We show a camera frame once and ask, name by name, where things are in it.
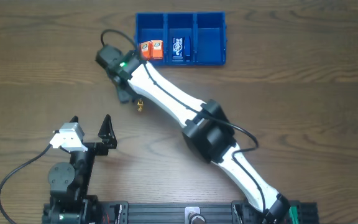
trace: blue plastic bin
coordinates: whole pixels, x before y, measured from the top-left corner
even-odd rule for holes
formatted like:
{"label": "blue plastic bin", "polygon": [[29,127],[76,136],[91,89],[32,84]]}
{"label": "blue plastic bin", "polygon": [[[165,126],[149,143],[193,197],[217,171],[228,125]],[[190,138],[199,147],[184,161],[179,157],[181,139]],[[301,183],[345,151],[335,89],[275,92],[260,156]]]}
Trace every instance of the blue plastic bin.
{"label": "blue plastic bin", "polygon": [[[173,38],[190,38],[190,59],[173,60]],[[135,42],[163,40],[164,57],[154,65],[224,65],[226,23],[224,12],[137,13]]]}

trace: orange packet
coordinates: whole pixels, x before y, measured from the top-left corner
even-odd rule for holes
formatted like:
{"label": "orange packet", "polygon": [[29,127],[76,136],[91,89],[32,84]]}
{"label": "orange packet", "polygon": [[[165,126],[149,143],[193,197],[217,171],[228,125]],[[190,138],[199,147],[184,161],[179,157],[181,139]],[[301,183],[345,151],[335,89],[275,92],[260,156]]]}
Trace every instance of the orange packet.
{"label": "orange packet", "polygon": [[162,40],[152,40],[152,58],[163,58],[163,42]]}
{"label": "orange packet", "polygon": [[149,60],[152,58],[152,43],[150,41],[141,43],[139,47],[143,59]]}

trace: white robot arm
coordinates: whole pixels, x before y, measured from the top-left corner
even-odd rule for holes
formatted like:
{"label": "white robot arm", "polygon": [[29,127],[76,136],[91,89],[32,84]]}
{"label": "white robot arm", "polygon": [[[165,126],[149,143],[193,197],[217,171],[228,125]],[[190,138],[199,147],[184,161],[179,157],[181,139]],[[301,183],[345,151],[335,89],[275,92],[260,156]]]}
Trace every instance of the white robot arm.
{"label": "white robot arm", "polygon": [[215,101],[205,103],[187,95],[164,79],[151,63],[139,60],[134,51],[121,55],[105,45],[96,61],[118,88],[133,97],[147,97],[177,120],[189,147],[219,166],[243,191],[249,204],[264,214],[265,223],[278,223],[285,216],[290,208],[288,200],[261,178],[242,153],[235,153],[240,147],[232,137],[234,130],[200,116],[228,121]]}

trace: wooden surface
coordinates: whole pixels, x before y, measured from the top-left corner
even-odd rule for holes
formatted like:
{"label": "wooden surface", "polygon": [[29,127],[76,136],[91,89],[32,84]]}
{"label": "wooden surface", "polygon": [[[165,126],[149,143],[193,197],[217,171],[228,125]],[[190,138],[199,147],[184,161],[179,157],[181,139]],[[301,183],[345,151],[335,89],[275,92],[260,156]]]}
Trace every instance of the wooden surface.
{"label": "wooden surface", "polygon": [[[217,167],[193,157],[180,127],[153,103],[142,113],[120,105],[94,62],[100,32],[134,35],[134,15],[145,11],[225,11],[225,66],[160,72],[190,95],[220,102],[258,136],[261,148],[246,157],[270,185],[318,202],[322,223],[358,222],[356,0],[0,1],[0,181],[73,115],[86,140],[96,140],[109,113],[118,149],[96,159],[90,194],[129,202],[243,197]],[[131,47],[113,35],[106,41]],[[40,223],[48,170],[62,161],[68,154],[50,150],[7,182],[2,202],[16,222]]]}

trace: wood grain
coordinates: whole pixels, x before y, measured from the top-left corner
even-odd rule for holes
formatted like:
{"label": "wood grain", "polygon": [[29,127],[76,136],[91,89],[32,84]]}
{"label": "wood grain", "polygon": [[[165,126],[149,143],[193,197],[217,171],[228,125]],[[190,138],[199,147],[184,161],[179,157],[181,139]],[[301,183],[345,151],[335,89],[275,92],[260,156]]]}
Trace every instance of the wood grain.
{"label": "wood grain", "polygon": [[[356,0],[0,1],[0,181],[73,115],[86,140],[96,140],[109,113],[118,149],[96,159],[90,194],[130,202],[243,197],[217,167],[193,157],[160,108],[147,100],[142,113],[120,105],[94,62],[99,33],[133,35],[134,15],[145,11],[225,11],[225,66],[160,72],[190,95],[220,102],[258,136],[262,147],[247,158],[269,184],[289,199],[317,202],[322,223],[358,222]],[[67,160],[49,151],[8,181],[2,201],[16,222],[40,223],[48,170]]]}

